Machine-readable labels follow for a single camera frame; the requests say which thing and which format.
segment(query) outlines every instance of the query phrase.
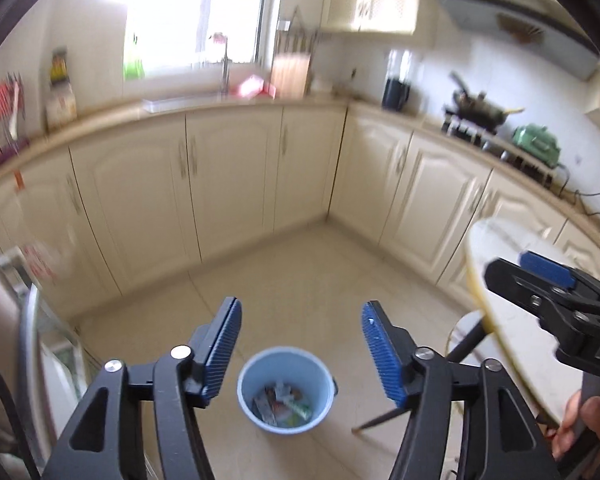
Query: metal screw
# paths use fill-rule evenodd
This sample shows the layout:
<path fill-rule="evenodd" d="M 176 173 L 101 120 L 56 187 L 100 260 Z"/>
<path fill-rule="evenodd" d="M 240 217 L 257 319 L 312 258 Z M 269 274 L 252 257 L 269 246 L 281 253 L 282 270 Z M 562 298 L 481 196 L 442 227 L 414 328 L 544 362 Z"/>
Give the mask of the metal screw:
<path fill-rule="evenodd" d="M 423 359 L 425 361 L 429 361 L 430 359 L 433 359 L 434 356 L 434 352 L 431 348 L 427 348 L 426 346 L 421 346 L 420 348 L 418 348 L 416 350 L 416 357 L 418 359 Z"/>
<path fill-rule="evenodd" d="M 118 361 L 117 359 L 113 359 L 104 365 L 104 369 L 107 372 L 117 372 L 122 368 L 122 361 Z"/>
<path fill-rule="evenodd" d="M 187 345 L 174 346 L 171 349 L 171 357 L 174 359 L 184 359 L 191 353 L 191 348 Z"/>
<path fill-rule="evenodd" d="M 502 363 L 497 359 L 487 359 L 484 362 L 484 367 L 490 372 L 499 372 L 502 370 Z"/>

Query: power cord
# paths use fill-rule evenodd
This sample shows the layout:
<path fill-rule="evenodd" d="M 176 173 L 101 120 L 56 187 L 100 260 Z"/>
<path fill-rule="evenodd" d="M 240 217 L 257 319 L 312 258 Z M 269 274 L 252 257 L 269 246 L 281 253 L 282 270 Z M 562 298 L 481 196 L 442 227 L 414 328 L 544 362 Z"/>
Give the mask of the power cord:
<path fill-rule="evenodd" d="M 562 184 L 562 187 L 560 188 L 560 191 L 558 193 L 558 198 L 562 198 L 562 194 L 563 194 L 564 190 L 566 189 L 567 184 L 569 183 L 569 180 L 571 179 L 571 172 L 569 171 L 569 168 L 567 168 L 563 164 L 558 164 L 558 167 L 561 168 L 567 174 L 567 178 L 565 179 L 565 181 Z M 587 207 L 585 206 L 585 203 L 582 200 L 583 196 L 600 196 L 600 191 L 597 193 L 582 193 L 582 192 L 580 192 L 579 189 L 577 189 L 576 191 L 573 191 L 573 205 L 574 206 L 578 205 L 578 199 L 580 199 L 580 205 L 582 206 L 582 211 L 586 216 L 588 216 L 588 217 L 600 216 L 600 212 L 590 213 L 587 210 Z"/>

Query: human hand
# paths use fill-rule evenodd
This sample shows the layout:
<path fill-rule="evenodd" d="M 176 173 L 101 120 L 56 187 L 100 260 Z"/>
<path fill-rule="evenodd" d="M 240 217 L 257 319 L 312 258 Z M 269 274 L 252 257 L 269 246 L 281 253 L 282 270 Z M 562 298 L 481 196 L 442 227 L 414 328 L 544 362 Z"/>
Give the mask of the human hand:
<path fill-rule="evenodd" d="M 580 406 L 580 391 L 575 393 L 567 402 L 564 412 L 564 418 L 560 428 L 558 428 L 554 439 L 552 440 L 552 453 L 556 460 L 559 460 L 571 449 L 575 442 L 573 425 L 576 423 L 578 415 L 591 431 L 593 431 L 600 440 L 600 397 L 591 397 L 584 403 L 578 412 Z M 600 453 L 592 464 L 595 469 L 600 464 Z"/>

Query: faucet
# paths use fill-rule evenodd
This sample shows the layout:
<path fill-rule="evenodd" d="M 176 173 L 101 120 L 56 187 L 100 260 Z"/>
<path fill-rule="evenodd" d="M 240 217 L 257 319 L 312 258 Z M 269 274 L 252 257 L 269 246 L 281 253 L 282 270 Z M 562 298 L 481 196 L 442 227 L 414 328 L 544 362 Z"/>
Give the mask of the faucet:
<path fill-rule="evenodd" d="M 220 93 L 227 95 L 229 93 L 229 56 L 227 55 L 227 46 L 229 41 L 224 40 L 224 56 L 222 56 L 222 80 L 220 81 Z"/>
<path fill-rule="evenodd" d="M 224 44 L 224 56 L 220 60 L 222 63 L 222 79 L 220 80 L 220 93 L 227 95 L 229 93 L 229 56 L 227 55 L 227 47 L 229 44 L 229 38 L 226 37 L 222 32 L 215 32 L 210 37 L 215 44 Z"/>

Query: sink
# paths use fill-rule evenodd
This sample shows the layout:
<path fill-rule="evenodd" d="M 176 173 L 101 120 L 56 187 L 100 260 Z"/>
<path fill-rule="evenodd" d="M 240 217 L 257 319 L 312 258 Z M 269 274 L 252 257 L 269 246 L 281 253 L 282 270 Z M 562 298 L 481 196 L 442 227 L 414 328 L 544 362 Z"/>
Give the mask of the sink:
<path fill-rule="evenodd" d="M 161 114 L 184 110 L 186 108 L 195 108 L 201 105 L 220 103 L 229 99 L 235 99 L 235 97 L 222 95 L 220 92 L 209 92 L 186 97 L 164 99 L 161 101 L 144 101 L 142 102 L 142 107 L 150 114 Z"/>

